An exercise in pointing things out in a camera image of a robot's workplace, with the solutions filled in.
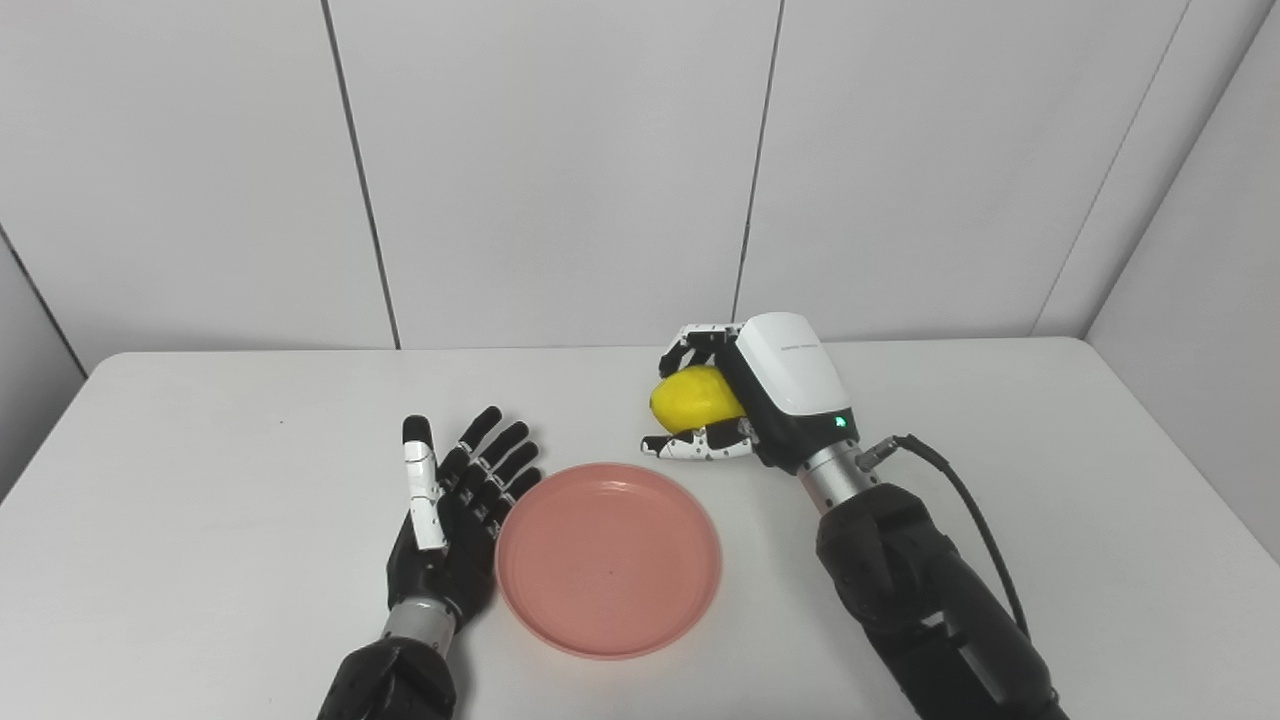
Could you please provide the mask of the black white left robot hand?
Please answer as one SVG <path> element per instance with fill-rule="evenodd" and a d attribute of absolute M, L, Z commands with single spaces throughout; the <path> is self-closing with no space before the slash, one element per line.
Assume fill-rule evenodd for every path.
<path fill-rule="evenodd" d="M 506 521 L 544 478 L 540 448 L 525 421 L 506 420 L 497 406 L 480 411 L 444 455 L 425 416 L 404 419 L 402 441 L 410 507 L 387 561 L 387 605 L 439 600 L 465 626 L 495 591 Z"/>

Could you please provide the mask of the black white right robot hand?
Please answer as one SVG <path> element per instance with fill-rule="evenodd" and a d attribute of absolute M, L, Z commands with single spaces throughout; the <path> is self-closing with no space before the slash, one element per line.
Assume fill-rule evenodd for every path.
<path fill-rule="evenodd" d="M 646 455 L 681 461 L 755 455 L 796 475 L 822 450 L 860 441 L 849 392 L 799 314 L 684 325 L 658 369 L 650 409 L 666 433 L 641 438 Z"/>

